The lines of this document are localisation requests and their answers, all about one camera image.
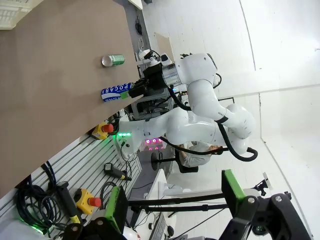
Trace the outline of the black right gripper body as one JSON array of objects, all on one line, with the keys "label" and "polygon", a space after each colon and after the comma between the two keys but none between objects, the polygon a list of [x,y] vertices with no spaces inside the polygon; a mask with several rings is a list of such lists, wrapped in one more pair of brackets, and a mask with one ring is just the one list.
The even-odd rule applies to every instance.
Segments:
[{"label": "black right gripper body", "polygon": [[158,63],[153,66],[147,67],[143,71],[145,82],[143,84],[143,91],[148,92],[149,90],[163,90],[167,88],[163,77],[163,65]]}]

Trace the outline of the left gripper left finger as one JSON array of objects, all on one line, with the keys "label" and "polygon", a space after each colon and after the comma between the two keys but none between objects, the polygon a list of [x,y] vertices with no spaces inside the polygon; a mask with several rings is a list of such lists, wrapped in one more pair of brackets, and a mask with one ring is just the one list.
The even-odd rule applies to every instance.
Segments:
[{"label": "left gripper left finger", "polygon": [[69,224],[63,233],[64,240],[124,240],[124,227],[128,200],[121,186],[113,187],[103,216],[87,225]]}]

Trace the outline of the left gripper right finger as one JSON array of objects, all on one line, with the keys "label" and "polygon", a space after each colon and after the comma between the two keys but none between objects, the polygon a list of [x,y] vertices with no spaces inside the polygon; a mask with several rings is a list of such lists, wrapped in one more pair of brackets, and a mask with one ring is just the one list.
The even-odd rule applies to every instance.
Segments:
[{"label": "left gripper right finger", "polygon": [[221,172],[221,190],[232,215],[221,240],[246,240],[250,233],[273,240],[311,239],[287,194],[246,195],[230,169]]}]

